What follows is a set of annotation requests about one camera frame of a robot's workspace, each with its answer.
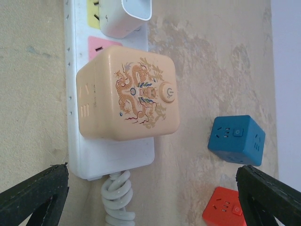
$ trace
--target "coiled cord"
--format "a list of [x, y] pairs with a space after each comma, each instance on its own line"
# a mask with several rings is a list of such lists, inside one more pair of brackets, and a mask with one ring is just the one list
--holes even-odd
[[128, 170], [123, 174], [112, 173], [102, 186], [102, 201], [107, 212], [105, 226], [135, 226], [135, 213], [125, 208], [133, 197], [130, 175]]

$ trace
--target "power strip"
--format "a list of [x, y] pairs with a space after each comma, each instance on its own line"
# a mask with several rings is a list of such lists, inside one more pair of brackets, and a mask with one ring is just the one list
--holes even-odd
[[147, 25], [118, 40], [99, 29], [97, 0], [64, 0], [65, 60], [69, 168], [78, 177], [95, 180], [103, 175], [151, 164], [154, 139], [126, 142], [86, 139], [79, 132], [76, 74], [99, 51], [113, 44], [148, 51]]

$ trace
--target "dragon design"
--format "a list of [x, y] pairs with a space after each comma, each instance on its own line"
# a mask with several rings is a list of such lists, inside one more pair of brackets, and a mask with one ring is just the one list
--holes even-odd
[[117, 78], [116, 91], [119, 96], [120, 116], [123, 113], [130, 115], [125, 120], [143, 124], [150, 129], [160, 117], [165, 119], [166, 108], [156, 102], [158, 91], [153, 86], [158, 81], [164, 81], [163, 71], [149, 64], [146, 58], [140, 60], [135, 65], [126, 63], [122, 65], [122, 71], [114, 73]]

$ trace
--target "table surface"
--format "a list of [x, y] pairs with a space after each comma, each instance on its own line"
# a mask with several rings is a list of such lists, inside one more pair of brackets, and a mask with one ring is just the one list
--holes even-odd
[[[62, 0], [2, 1], [0, 192], [68, 161]], [[153, 164], [131, 170], [138, 226], [205, 225], [216, 186], [240, 165], [208, 151], [213, 120], [251, 115], [266, 132], [259, 169], [278, 177], [269, 0], [153, 2], [150, 51], [176, 66], [181, 125], [155, 138]], [[61, 226], [104, 225], [100, 188], [69, 175]]]

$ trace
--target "blue button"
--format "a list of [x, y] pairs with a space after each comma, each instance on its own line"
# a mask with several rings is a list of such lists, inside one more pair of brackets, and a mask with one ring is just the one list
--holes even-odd
[[242, 137], [244, 133], [244, 130], [242, 128], [236, 128], [233, 131], [233, 136], [235, 137]]

